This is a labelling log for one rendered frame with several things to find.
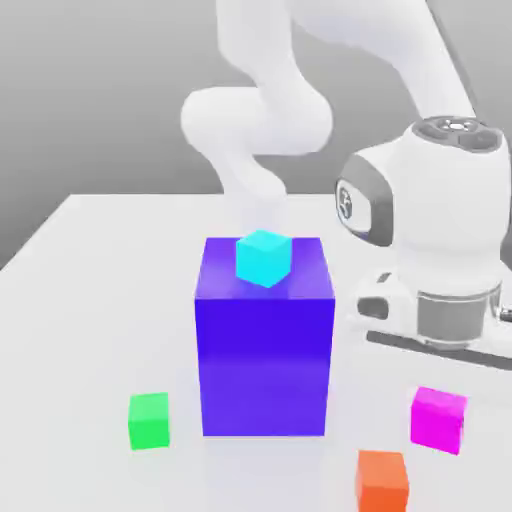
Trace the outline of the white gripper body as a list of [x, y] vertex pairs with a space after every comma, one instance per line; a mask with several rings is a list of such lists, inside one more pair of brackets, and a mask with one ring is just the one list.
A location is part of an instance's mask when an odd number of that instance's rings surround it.
[[436, 351], [374, 331], [365, 335], [364, 369], [387, 383], [512, 386], [512, 359], [470, 350]]

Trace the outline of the small magenta cube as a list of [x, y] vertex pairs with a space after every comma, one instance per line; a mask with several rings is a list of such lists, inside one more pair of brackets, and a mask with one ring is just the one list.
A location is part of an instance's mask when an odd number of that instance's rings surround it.
[[464, 395], [419, 387], [410, 409], [411, 442], [458, 455], [467, 404]]

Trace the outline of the small orange cube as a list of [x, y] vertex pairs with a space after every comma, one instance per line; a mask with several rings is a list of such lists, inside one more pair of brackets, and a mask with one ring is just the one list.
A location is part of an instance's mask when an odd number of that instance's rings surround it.
[[360, 450], [355, 489], [358, 512], [406, 512], [409, 479], [403, 454]]

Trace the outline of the small cyan cube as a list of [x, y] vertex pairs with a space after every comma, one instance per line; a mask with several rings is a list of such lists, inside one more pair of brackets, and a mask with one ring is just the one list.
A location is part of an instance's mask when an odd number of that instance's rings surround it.
[[235, 273], [244, 281], [271, 288], [291, 272], [292, 238], [257, 230], [235, 244]]

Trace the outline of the small green cube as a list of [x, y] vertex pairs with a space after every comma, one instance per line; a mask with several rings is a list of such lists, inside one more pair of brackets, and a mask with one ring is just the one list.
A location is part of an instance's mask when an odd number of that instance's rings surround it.
[[130, 397], [128, 433], [130, 447], [134, 451], [170, 445], [167, 392], [135, 394]]

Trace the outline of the large purple box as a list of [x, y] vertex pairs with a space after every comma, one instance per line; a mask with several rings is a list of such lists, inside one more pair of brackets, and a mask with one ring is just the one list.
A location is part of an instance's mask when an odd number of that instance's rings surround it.
[[236, 276], [235, 245], [206, 240], [195, 291], [203, 433], [321, 436], [335, 316], [322, 243], [294, 239], [291, 272], [271, 288]]

